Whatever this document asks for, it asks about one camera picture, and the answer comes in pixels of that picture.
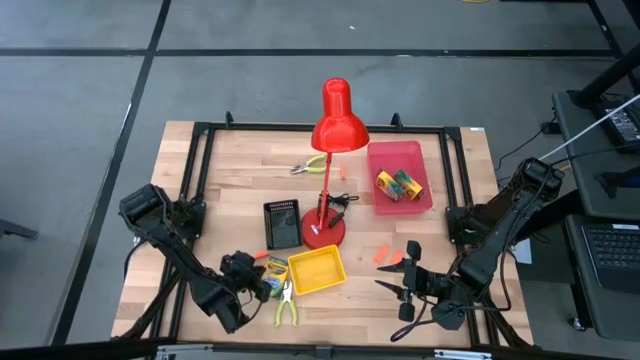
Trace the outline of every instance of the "wooden table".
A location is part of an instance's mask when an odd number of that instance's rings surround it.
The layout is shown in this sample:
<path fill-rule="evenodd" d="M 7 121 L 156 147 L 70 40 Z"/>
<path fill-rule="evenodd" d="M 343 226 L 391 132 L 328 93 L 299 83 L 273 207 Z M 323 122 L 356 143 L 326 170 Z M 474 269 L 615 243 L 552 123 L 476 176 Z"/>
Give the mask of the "wooden table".
<path fill-rule="evenodd" d="M 160 144 L 151 182 L 163 187 L 172 199 L 178 196 L 192 128 L 192 122 L 168 122 Z M 478 128 L 462 128 L 461 132 L 473 199 L 476 203 L 486 202 L 497 193 L 486 136 Z M 466 324 L 459 331 L 446 331 L 435 324 L 421 326 L 399 342 L 389 341 L 389 336 L 406 323 L 397 318 L 400 303 L 395 295 L 374 280 L 401 284 L 402 274 L 376 270 L 378 265 L 372 259 L 378 248 L 389 245 L 394 251 L 404 251 L 408 240 L 417 240 L 423 250 L 420 265 L 437 272 L 446 272 L 455 257 L 455 248 L 448 241 L 444 216 L 444 209 L 448 205 L 447 189 L 438 136 L 371 134 L 371 141 L 401 140 L 420 142 L 433 195 L 431 210 L 409 216 L 374 215 L 366 148 L 335 154 L 332 166 L 337 168 L 339 164 L 346 165 L 347 179 L 342 181 L 339 171 L 332 171 L 330 192 L 360 196 L 360 200 L 351 203 L 346 212 L 347 233 L 339 248 L 347 273 L 346 283 L 302 296 L 294 295 L 299 312 L 297 328 L 290 325 L 288 312 L 283 315 L 283 325 L 279 329 L 274 328 L 278 301 L 270 300 L 263 304 L 251 323 L 233 335 L 227 335 L 217 318 L 207 317 L 187 295 L 179 340 L 354 346 L 470 346 Z M 203 235 L 194 249 L 198 259 L 205 266 L 218 271 L 224 254 L 232 254 L 236 250 L 253 254 L 264 250 L 262 204 L 265 202 L 298 199 L 302 214 L 316 206 L 323 176 L 289 173 L 293 165 L 303 163 L 314 154 L 317 152 L 311 148 L 310 133 L 306 132 L 216 131 L 205 193 L 208 204 L 206 221 Z M 462 202 L 453 144 L 450 144 L 450 156 L 454 164 L 457 198 Z M 194 169 L 199 167 L 199 163 L 196 163 Z M 197 183 L 197 170 L 194 172 L 191 194 L 195 192 Z M 287 258 L 306 250 L 306 247 L 300 247 L 272 254 Z M 129 329 L 156 295 L 163 263 L 161 253 L 149 245 L 141 247 L 132 257 L 113 335 Z M 505 313 L 505 317 L 523 339 L 532 342 L 522 290 L 511 257 L 506 258 L 505 277 L 513 301 L 513 309 Z M 491 293 L 496 304 L 503 306 L 504 295 L 498 272 Z M 254 301 L 248 305 L 245 312 L 252 314 L 256 303 Z M 422 306 L 417 299 L 415 304 L 417 310 Z M 172 305 L 173 298 L 170 298 L 165 308 L 161 334 L 166 334 L 169 327 Z M 430 316 L 427 311 L 425 319 Z M 478 324 L 483 342 L 488 343 L 486 333 L 482 331 L 484 320 L 479 312 Z"/>

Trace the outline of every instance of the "yellow tray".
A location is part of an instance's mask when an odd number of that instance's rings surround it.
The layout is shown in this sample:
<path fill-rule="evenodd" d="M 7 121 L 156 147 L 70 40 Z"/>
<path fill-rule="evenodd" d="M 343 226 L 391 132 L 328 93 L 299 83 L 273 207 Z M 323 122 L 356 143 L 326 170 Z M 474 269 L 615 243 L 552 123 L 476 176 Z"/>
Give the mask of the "yellow tray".
<path fill-rule="evenodd" d="M 304 295 L 347 281 L 340 252 L 335 245 L 289 257 L 289 269 L 296 295 Z"/>

